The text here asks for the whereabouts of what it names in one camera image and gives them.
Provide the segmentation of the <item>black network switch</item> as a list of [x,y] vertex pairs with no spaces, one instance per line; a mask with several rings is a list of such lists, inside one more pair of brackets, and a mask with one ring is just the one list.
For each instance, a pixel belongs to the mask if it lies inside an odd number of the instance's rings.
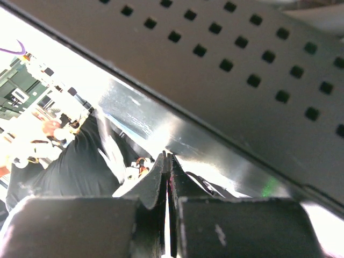
[[151,152],[343,214],[343,43],[257,1],[1,1],[21,41]]

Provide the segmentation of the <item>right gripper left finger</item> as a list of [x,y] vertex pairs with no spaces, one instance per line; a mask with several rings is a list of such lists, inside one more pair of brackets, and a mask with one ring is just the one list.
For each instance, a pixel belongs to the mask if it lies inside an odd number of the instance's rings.
[[27,197],[1,230],[1,257],[161,257],[166,154],[118,198]]

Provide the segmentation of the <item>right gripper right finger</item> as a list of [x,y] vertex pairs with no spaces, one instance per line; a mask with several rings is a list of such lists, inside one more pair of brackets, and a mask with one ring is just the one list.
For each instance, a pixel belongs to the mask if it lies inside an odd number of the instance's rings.
[[210,195],[168,160],[172,257],[323,257],[302,206],[286,198]]

